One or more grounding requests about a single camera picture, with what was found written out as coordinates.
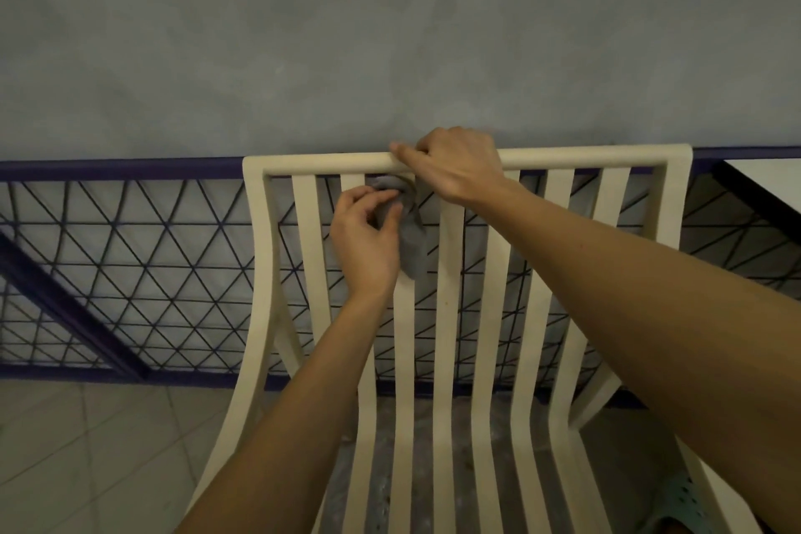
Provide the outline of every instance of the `tiled floor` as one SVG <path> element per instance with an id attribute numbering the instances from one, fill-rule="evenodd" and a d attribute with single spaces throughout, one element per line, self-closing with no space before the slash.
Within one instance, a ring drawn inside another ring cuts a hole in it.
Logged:
<path id="1" fill-rule="evenodd" d="M 0 381 L 0 529 L 171 531 L 231 393 Z"/>

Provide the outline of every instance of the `chair top rail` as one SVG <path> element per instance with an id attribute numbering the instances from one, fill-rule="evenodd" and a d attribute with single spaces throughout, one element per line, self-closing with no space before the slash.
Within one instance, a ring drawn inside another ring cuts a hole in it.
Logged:
<path id="1" fill-rule="evenodd" d="M 568 146 L 500 149 L 504 169 L 575 169 L 660 167 L 674 160 L 692 160 L 689 144 Z M 245 169 L 265 175 L 400 174 L 408 167 L 390 153 L 281 154 L 246 156 Z"/>

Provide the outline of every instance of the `person's right arm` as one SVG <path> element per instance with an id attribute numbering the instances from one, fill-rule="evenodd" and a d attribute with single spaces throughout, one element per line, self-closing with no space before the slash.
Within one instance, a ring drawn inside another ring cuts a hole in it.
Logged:
<path id="1" fill-rule="evenodd" d="M 515 246 L 621 380 L 777 531 L 801 524 L 801 304 L 507 180 L 492 138 L 394 155 Z"/>

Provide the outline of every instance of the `gray wall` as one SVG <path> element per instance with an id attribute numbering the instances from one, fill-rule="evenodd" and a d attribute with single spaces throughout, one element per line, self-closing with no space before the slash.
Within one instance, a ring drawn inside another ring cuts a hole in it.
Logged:
<path id="1" fill-rule="evenodd" d="M 800 0 L 0 0 L 0 159 L 801 143 Z"/>

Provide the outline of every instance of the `chair frame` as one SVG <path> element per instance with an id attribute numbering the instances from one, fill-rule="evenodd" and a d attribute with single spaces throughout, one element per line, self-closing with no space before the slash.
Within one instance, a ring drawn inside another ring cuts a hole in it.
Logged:
<path id="1" fill-rule="evenodd" d="M 499 154 L 506 177 L 511 179 L 518 179 L 522 169 L 547 170 L 545 198 L 565 207 L 569 202 L 575 169 L 601 169 L 601 181 L 592 217 L 610 225 L 617 224 L 630 169 L 653 167 L 654 180 L 642 234 L 666 246 L 678 247 L 692 162 L 690 146 L 672 144 L 503 149 Z M 312 334 L 315 342 L 318 342 L 331 324 L 331 310 L 315 176 L 339 174 L 342 189 L 346 190 L 363 185 L 365 174 L 405 174 L 413 179 L 408 172 L 405 165 L 388 153 L 248 156 L 243 160 L 255 251 L 252 315 L 231 404 L 190 507 L 241 446 L 262 413 L 261 397 L 267 377 L 267 361 L 273 345 L 290 375 L 294 375 L 303 362 L 300 342 L 280 285 L 278 216 L 270 177 L 292 177 Z M 441 203 L 433 392 L 433 519 L 437 534 L 451 534 L 456 531 L 451 407 L 464 220 L 463 207 Z M 495 382 L 496 351 L 509 254 L 510 245 L 490 228 L 471 404 L 476 498 L 481 530 L 485 532 L 503 531 L 489 435 L 489 408 Z M 414 281 L 401 274 L 393 299 L 396 413 L 392 502 L 388 516 L 388 529 L 391 533 L 408 532 L 411 529 Z M 550 300 L 550 289 L 533 272 L 509 420 L 526 525 L 531 532 L 550 531 L 529 424 Z M 580 533 L 606 533 L 611 532 L 609 520 L 579 431 L 596 416 L 621 383 L 604 363 L 581 394 L 573 399 L 586 343 L 581 330 L 571 321 L 557 367 L 547 422 L 550 447 L 574 530 Z M 372 350 L 359 382 L 358 405 L 353 471 L 343 524 L 345 532 L 363 531 L 365 527 L 376 428 L 375 366 Z M 680 441 L 679 448 L 715 530 L 732 534 L 760 532 L 742 498 Z M 322 505 L 318 511 L 315 531 L 320 526 L 321 514 Z"/>

